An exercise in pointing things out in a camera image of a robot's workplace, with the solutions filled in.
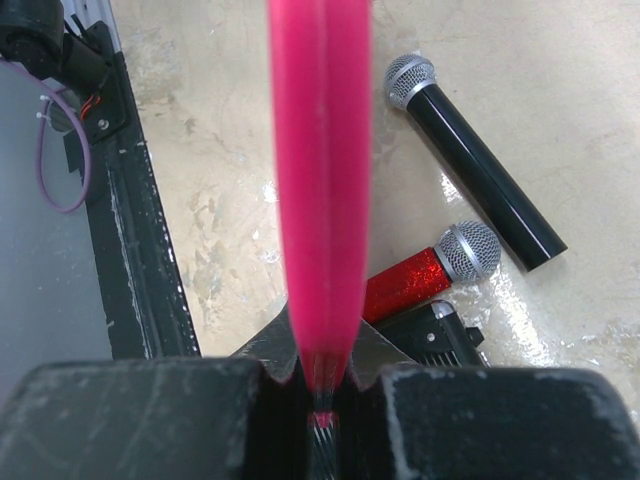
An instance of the microphone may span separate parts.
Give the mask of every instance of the microphone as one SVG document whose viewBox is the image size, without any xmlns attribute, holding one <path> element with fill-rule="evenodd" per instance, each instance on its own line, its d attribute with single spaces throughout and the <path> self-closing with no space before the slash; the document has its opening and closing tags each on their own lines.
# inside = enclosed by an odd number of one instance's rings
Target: microphone
<svg viewBox="0 0 640 480">
<path fill-rule="evenodd" d="M 391 104 L 406 110 L 434 142 L 527 271 L 567 249 L 509 173 L 436 83 L 433 64 L 419 55 L 394 60 L 385 75 Z"/>
<path fill-rule="evenodd" d="M 500 241 L 480 222 L 449 227 L 434 248 L 427 248 L 367 282 L 362 318 L 375 324 L 424 302 L 454 282 L 490 276 L 500 263 Z"/>
</svg>

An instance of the black microphone handle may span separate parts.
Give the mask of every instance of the black microphone handle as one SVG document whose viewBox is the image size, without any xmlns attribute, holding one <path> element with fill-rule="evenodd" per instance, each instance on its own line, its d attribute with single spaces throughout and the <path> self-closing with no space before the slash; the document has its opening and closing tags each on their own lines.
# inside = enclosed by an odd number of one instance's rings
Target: black microphone handle
<svg viewBox="0 0 640 480">
<path fill-rule="evenodd" d="M 438 85 L 416 93 L 407 111 L 527 271 L 567 249 Z"/>
</svg>

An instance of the black microphone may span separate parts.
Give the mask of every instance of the black microphone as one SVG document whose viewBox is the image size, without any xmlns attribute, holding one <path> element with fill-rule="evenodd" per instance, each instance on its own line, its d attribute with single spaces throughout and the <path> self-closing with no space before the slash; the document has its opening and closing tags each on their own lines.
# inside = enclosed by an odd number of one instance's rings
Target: black microphone
<svg viewBox="0 0 640 480">
<path fill-rule="evenodd" d="M 436 83 L 433 64 L 419 55 L 391 63 L 385 88 L 433 141 L 464 189 L 522 265 L 531 271 L 567 249 L 538 209 Z"/>
</svg>

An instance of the table surface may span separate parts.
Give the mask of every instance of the table surface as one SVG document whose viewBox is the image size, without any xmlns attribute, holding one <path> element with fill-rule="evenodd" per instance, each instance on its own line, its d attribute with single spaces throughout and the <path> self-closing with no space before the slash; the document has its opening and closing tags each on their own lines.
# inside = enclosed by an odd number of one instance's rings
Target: table surface
<svg viewBox="0 0 640 480">
<path fill-rule="evenodd" d="M 286 300 L 264 1 L 112 0 L 202 351 L 225 355 Z M 524 274 L 505 254 L 443 295 L 493 365 L 604 374 L 640 409 L 640 5 L 375 0 L 370 273 L 478 218 L 382 93 L 420 51 L 569 245 Z"/>
</svg>

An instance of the pink object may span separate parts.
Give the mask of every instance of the pink object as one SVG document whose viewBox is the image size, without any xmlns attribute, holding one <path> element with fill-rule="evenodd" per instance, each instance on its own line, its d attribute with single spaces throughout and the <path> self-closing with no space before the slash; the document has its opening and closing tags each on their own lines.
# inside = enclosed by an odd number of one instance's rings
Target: pink object
<svg viewBox="0 0 640 480">
<path fill-rule="evenodd" d="M 342 381 L 366 282 L 370 0 L 271 0 L 280 220 L 307 385 Z"/>
</svg>

